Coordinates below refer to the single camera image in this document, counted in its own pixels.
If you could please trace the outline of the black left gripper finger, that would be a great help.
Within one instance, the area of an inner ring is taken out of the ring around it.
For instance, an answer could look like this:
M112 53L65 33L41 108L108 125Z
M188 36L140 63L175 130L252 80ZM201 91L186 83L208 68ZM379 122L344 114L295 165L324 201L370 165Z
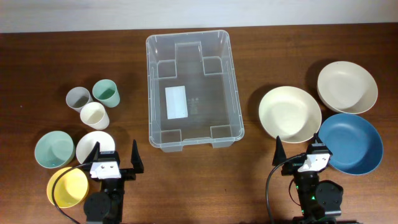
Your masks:
M86 159L83 161L84 164L87 164L89 162L93 162L96 159L96 156L98 155L100 151L100 143L96 142L94 147L92 148L91 152L88 154Z
M144 172L144 165L139 155L137 141L135 139L132 144L131 164L136 174L142 174Z

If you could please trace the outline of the cream large bowl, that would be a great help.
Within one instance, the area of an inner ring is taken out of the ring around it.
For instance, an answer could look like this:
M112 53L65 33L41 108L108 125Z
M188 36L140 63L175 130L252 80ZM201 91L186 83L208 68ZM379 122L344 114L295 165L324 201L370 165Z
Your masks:
M308 141L322 123L322 112L314 97L293 86L268 91L260 101L258 113L266 133L287 143Z

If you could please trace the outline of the blue large bowl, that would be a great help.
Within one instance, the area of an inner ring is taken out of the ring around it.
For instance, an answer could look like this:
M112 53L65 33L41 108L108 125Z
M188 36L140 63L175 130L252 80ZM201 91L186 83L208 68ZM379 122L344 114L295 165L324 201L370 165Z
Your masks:
M377 129L360 116L330 116L321 125L318 136L333 153L330 165L342 173L368 174L382 162L382 138Z

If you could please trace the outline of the beige large bowl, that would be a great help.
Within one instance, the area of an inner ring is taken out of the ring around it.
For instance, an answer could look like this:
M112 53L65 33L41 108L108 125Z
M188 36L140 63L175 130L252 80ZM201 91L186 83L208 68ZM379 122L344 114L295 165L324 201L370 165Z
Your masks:
M320 71L317 93L325 106L337 113L367 112L378 99L373 76L362 66L347 61L332 62Z

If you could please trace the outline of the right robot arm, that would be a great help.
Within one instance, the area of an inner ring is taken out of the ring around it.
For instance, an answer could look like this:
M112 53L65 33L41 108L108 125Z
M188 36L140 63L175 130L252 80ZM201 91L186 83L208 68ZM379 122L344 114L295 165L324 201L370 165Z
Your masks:
M280 137L276 137L276 147L267 185L272 174L281 167L283 176L291 175L296 186L301 217L294 217L292 223L336 223L336 217L341 215L343 199L342 186L330 181L319 179L319 173L324 171L333 153L313 135L314 143L307 147L304 153L287 158Z

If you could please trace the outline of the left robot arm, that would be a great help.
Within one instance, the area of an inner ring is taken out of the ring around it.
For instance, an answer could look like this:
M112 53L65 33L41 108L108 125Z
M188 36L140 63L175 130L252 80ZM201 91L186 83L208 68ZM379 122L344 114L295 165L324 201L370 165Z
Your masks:
M120 158L117 151L100 151L96 142L88 157L84 160L83 169L90 177L100 183L100 191L91 194L83 206L87 223L121 223L123 217L124 184L136 179L137 174L144 172L144 165L138 152L137 142L133 141L131 151L131 168L119 167Z

